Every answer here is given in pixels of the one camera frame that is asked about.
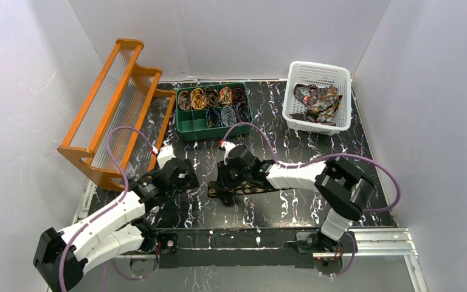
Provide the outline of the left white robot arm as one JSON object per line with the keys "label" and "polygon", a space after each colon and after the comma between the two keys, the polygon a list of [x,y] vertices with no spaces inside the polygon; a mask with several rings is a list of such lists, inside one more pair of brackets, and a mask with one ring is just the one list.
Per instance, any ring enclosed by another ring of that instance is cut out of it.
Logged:
{"label": "left white robot arm", "polygon": [[189,159],[169,145],[159,150],[159,167],[128,184],[121,196],[87,218],[39,239],[33,265],[52,291],[69,291],[96,266],[131,251],[152,253],[161,246],[145,219],[175,195],[199,187]]}

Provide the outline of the white plastic basket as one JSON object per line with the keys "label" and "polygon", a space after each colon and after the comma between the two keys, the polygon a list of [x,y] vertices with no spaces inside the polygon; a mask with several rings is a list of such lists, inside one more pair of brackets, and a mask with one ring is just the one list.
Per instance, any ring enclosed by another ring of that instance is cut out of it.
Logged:
{"label": "white plastic basket", "polygon": [[[305,112],[306,106],[294,97],[294,87],[298,83],[315,84],[320,88],[330,85],[337,87],[338,93],[343,95],[343,99],[334,118],[336,126],[305,122],[299,119],[303,117],[302,114]],[[282,112],[288,128],[329,136],[345,131],[351,126],[351,102],[351,76],[348,69],[309,61],[294,61],[291,63]]]}

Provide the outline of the dark floral tie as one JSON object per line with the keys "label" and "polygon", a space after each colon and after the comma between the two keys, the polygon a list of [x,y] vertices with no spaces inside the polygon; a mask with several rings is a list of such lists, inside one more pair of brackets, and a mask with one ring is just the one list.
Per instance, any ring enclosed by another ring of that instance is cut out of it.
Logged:
{"label": "dark floral tie", "polygon": [[208,183],[207,191],[208,196],[211,198],[221,198],[222,200],[226,200],[240,195],[253,195],[258,193],[274,192],[277,191],[277,189],[271,186],[260,188],[247,181],[244,181],[235,187],[227,187],[221,181],[212,181]]}

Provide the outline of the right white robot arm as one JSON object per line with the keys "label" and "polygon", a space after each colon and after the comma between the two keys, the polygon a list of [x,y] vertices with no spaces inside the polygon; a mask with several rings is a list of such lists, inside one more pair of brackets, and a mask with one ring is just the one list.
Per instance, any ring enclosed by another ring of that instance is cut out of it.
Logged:
{"label": "right white robot arm", "polygon": [[330,206],[316,233],[299,232],[284,244],[301,253],[336,252],[355,221],[362,218],[374,182],[350,161],[328,158],[303,165],[280,165],[273,159],[261,160],[244,145],[223,144],[225,156],[217,164],[217,179],[208,183],[208,194],[228,200],[236,195],[290,189],[318,191]]}

